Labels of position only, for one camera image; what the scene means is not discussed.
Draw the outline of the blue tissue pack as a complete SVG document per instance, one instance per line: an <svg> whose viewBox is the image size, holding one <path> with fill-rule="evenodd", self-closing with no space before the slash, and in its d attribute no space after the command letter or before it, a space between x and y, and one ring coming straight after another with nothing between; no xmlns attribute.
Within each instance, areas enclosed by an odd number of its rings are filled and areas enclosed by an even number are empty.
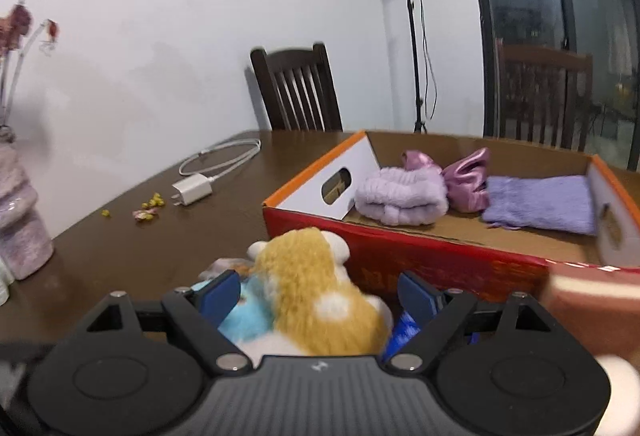
<svg viewBox="0 0 640 436"><path fill-rule="evenodd" d="M397 323L394 325L392 334L387 340L386 346L382 352L381 360L389 362L393 356L403 349L416 335L421 332L421 327L408 312L403 312ZM473 332L470 335L457 335L446 345L442 346L440 353L446 354L454 349L468 345L475 345L480 342L480 334Z"/></svg>

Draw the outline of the light blue plush toy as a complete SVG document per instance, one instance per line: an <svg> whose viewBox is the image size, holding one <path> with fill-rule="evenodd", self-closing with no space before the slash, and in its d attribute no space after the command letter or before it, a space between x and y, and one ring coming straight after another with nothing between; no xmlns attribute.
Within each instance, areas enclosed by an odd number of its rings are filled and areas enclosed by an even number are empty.
<svg viewBox="0 0 640 436"><path fill-rule="evenodd" d="M209 289L212 282L212 279L208 279L191 286L195 293L193 304L229 341L239 345L271 331L273 314L264 297L262 282L259 279L250 277L239 280L239 299L224 318L221 317L222 311L210 297Z"/></svg>

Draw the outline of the white plush toy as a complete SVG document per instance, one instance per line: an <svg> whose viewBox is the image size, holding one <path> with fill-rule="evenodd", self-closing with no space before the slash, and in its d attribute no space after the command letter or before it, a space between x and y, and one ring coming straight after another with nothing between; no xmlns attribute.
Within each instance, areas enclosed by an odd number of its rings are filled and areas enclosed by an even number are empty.
<svg viewBox="0 0 640 436"><path fill-rule="evenodd" d="M250 358L254 368L260 366L265 356L307 356L302 348L278 331L264 333L250 341L237 342L236 347Z"/></svg>

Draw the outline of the yellow plush toy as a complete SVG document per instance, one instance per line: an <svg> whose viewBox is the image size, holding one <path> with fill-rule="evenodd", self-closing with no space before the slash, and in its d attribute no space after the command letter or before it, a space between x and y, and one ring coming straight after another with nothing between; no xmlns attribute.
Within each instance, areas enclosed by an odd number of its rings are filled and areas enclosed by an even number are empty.
<svg viewBox="0 0 640 436"><path fill-rule="evenodd" d="M390 308L363 293L345 268L346 241L326 230L291 230L247 250L273 329L305 356L377 355L393 327Z"/></svg>

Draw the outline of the pink satin scrunchie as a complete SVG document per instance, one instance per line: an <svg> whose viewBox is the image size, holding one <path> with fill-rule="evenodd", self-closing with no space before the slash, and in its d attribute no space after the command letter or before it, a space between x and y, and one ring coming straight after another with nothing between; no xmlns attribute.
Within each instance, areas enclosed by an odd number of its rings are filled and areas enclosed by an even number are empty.
<svg viewBox="0 0 640 436"><path fill-rule="evenodd" d="M434 160L419 150L406 150L402 156L402 165L405 170L413 173L442 174L442 168Z"/></svg>
<svg viewBox="0 0 640 436"><path fill-rule="evenodd" d="M488 148L481 148L442 170L450 206L459 213L474 214L489 206L486 187Z"/></svg>

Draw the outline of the lilac fluffy headband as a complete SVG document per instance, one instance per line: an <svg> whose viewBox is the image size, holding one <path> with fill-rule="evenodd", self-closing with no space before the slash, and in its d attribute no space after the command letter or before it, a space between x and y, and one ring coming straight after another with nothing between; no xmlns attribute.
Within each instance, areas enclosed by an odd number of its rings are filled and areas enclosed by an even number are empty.
<svg viewBox="0 0 640 436"><path fill-rule="evenodd" d="M426 226L448 212L447 187L440 169L384 167L356 189L355 208L385 226Z"/></svg>

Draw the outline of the red cardboard box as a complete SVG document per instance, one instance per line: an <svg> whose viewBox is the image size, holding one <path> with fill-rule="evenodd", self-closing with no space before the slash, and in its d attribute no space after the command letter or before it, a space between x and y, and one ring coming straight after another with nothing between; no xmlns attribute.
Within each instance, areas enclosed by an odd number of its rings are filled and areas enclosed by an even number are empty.
<svg viewBox="0 0 640 436"><path fill-rule="evenodd" d="M449 211L433 225L386 227L354 208L355 190L401 153L416 149L447 166L485 148L491 175L588 179L598 233L507 230ZM539 295L550 276L589 280L604 295L639 283L639 176L598 156L523 141L391 132L274 132L262 144L273 193L262 204L270 237L316 227L341 236L346 269L361 289L391 300L399 275L469 290L486 300Z"/></svg>

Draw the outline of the white round sponge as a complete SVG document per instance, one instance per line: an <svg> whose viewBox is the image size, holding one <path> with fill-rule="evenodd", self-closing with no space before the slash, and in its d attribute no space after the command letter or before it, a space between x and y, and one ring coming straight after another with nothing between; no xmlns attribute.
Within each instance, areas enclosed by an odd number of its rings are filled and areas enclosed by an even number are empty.
<svg viewBox="0 0 640 436"><path fill-rule="evenodd" d="M611 397L596 436L629 436L639 434L639 371L627 360L614 355L597 356L611 385Z"/></svg>

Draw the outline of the wrapped snack packet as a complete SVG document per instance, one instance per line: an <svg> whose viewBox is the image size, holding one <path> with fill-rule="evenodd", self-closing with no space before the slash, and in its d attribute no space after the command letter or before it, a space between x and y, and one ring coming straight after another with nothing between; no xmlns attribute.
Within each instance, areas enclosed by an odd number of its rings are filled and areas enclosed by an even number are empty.
<svg viewBox="0 0 640 436"><path fill-rule="evenodd" d="M241 280L246 280L250 276L253 266L254 263L245 258L218 258L205 268L198 275L198 278L201 281L213 280L224 272L232 270L239 275Z"/></svg>

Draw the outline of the pink knitted vase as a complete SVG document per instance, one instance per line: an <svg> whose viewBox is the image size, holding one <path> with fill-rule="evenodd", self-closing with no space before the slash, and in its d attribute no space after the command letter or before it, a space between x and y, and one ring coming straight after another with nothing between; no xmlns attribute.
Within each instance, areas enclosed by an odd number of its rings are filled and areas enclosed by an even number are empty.
<svg viewBox="0 0 640 436"><path fill-rule="evenodd" d="M13 147L9 126L1 127L1 263L10 281L38 271L54 252L38 211L38 193Z"/></svg>

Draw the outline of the purple folded towel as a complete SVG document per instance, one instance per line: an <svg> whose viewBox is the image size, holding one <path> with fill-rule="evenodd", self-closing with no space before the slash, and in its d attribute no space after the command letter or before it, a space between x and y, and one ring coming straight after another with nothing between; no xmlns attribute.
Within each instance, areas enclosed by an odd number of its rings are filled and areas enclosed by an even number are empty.
<svg viewBox="0 0 640 436"><path fill-rule="evenodd" d="M594 236L596 212L584 175L550 178L489 176L488 224L510 229L535 228Z"/></svg>

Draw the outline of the white power adapter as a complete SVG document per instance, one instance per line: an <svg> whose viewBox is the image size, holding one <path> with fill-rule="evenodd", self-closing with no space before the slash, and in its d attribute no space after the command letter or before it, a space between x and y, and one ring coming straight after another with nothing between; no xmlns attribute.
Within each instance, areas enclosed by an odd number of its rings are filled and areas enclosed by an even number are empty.
<svg viewBox="0 0 640 436"><path fill-rule="evenodd" d="M212 180L203 174L182 178L171 188L174 190L171 201L175 206L189 206L213 193Z"/></svg>

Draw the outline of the dark wooden chair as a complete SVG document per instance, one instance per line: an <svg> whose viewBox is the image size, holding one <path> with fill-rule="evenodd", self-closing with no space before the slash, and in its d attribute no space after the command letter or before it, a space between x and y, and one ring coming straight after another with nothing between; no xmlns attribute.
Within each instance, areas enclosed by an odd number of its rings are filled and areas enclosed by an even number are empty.
<svg viewBox="0 0 640 436"><path fill-rule="evenodd" d="M273 130L343 130L325 44L276 52L257 47L250 62Z"/></svg>
<svg viewBox="0 0 640 436"><path fill-rule="evenodd" d="M496 41L497 133L583 152L589 130L593 58L565 49Z"/></svg>

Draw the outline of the glass sliding door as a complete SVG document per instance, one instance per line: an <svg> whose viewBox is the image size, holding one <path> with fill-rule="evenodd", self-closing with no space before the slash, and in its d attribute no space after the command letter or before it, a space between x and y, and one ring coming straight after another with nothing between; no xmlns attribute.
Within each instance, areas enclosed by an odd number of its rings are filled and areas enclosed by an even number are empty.
<svg viewBox="0 0 640 436"><path fill-rule="evenodd" d="M608 164L639 167L639 0L478 0L485 95L484 133L518 136L526 104L499 88L497 46L566 50L592 60L592 87L584 74L563 75L577 86L585 110L575 118L575 138Z"/></svg>

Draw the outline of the pink artificial flowers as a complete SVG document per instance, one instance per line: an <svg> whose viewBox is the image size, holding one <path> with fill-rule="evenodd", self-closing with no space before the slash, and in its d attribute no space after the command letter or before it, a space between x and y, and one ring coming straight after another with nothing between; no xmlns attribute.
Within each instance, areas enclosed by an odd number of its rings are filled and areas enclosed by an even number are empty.
<svg viewBox="0 0 640 436"><path fill-rule="evenodd" d="M1 133L12 133L10 116L27 56L38 47L51 55L60 25L51 18L36 19L27 0L16 0L1 16Z"/></svg>

